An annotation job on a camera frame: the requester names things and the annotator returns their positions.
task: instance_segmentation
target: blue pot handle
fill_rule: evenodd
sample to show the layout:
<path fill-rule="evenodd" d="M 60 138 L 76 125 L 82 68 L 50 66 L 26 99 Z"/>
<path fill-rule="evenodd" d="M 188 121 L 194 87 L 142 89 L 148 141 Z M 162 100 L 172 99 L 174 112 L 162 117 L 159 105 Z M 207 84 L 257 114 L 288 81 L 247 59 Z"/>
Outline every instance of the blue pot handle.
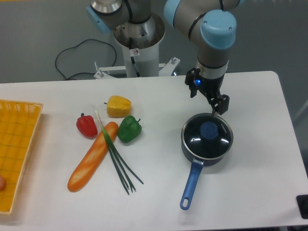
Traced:
<path fill-rule="evenodd" d="M 200 173 L 203 169 L 204 162 L 200 160 L 193 159 L 191 171 L 189 173 L 189 177 L 185 186 L 185 190 L 183 192 L 183 196 L 181 199 L 180 207 L 183 210 L 189 209 L 191 206 L 191 202 L 193 199 L 193 193 L 197 186 L 197 182 L 200 176 Z"/>

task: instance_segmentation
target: white table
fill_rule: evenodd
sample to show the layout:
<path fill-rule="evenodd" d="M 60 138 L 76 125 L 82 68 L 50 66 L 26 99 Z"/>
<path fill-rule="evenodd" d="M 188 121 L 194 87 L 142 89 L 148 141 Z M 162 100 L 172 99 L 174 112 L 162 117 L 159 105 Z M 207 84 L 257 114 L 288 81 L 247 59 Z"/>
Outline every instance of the white table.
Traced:
<path fill-rule="evenodd" d="M 308 181 L 278 76 L 273 72 L 226 74 L 230 96 L 222 117 L 234 133 L 231 150 L 205 167 L 189 210 L 180 199 L 191 163 L 180 132 L 191 116 L 211 112 L 200 93 L 190 98 L 184 76 L 0 84 L 0 98 L 41 102 L 42 117 L 17 201 L 0 216 L 6 231 L 183 231 L 308 224 L 296 196 Z M 132 101 L 141 135 L 115 146 L 144 181 L 128 196 L 109 155 L 81 191 L 67 181 L 92 140 L 76 128 L 82 112 L 103 122 L 111 95 Z M 120 124 L 122 119 L 113 119 Z"/>

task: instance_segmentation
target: pot lid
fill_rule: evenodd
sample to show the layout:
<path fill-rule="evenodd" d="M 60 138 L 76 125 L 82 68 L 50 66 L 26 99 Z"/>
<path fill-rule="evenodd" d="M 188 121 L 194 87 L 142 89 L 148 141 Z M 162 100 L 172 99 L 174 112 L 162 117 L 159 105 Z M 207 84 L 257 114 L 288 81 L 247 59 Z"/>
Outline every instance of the pot lid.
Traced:
<path fill-rule="evenodd" d="M 233 133 L 227 122 L 210 113 L 191 117 L 184 124 L 181 136 L 185 148 L 200 159 L 222 157 L 233 142 Z"/>

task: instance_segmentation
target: gray floor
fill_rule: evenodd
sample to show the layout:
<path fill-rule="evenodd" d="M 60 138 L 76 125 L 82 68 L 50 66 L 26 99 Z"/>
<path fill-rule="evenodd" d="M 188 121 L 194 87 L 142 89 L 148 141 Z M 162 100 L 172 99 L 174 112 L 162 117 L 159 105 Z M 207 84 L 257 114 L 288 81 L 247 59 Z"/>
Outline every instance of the gray floor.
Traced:
<path fill-rule="evenodd" d="M 153 0 L 153 12 L 163 17 L 165 2 Z M 90 38 L 113 44 L 118 53 L 115 65 L 123 65 L 122 52 L 112 35 L 100 34 L 90 23 L 85 12 L 88 4 L 89 1 L 80 0 L 0 2 L 0 83 L 63 80 L 54 67 L 56 56 Z M 292 119 L 308 100 L 307 10 L 308 0 L 247 0 L 231 11 L 237 19 L 238 30 L 228 72 L 275 71 Z M 180 58 L 178 72 L 184 75 L 194 67 L 196 54 L 195 46 L 166 24 L 160 62 L 167 62 L 173 56 Z M 70 76 L 94 72 L 94 61 L 99 66 L 110 66 L 113 59 L 110 48 L 89 42 L 63 54 L 58 65 Z M 306 166 L 307 115 L 305 111 L 294 122 Z"/>

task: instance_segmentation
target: handle hole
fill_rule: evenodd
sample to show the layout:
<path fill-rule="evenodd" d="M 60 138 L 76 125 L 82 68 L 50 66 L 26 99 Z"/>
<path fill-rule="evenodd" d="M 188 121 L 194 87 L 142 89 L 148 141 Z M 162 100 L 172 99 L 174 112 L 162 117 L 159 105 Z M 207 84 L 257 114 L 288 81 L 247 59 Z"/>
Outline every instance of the handle hole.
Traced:
<path fill-rule="evenodd" d="M 184 199 L 183 201 L 183 206 L 187 207 L 189 200 L 187 198 Z"/>

